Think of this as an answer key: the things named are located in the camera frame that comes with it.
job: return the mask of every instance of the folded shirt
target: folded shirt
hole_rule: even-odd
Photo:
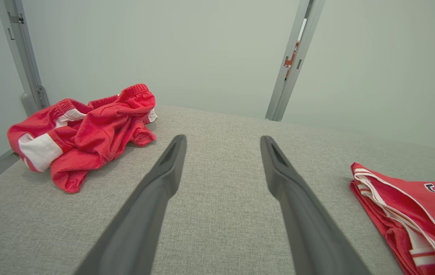
[[[404,181],[351,166],[350,189],[405,274],[435,274],[435,182]]]
[[[118,158],[128,142],[145,146],[155,140],[145,126],[156,119],[154,107],[144,84],[88,105],[64,99],[10,127],[8,139],[30,170],[51,166],[53,182],[76,193],[89,170]]]

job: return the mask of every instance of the red garment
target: red garment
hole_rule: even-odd
[[[351,166],[350,189],[409,275],[435,274],[435,183]]]
[[[64,99],[13,125],[8,139],[29,169],[43,172],[51,165],[53,182],[76,193],[89,170],[118,158],[129,141],[141,147],[155,140],[145,126],[156,118],[154,107],[144,84],[88,105]]]

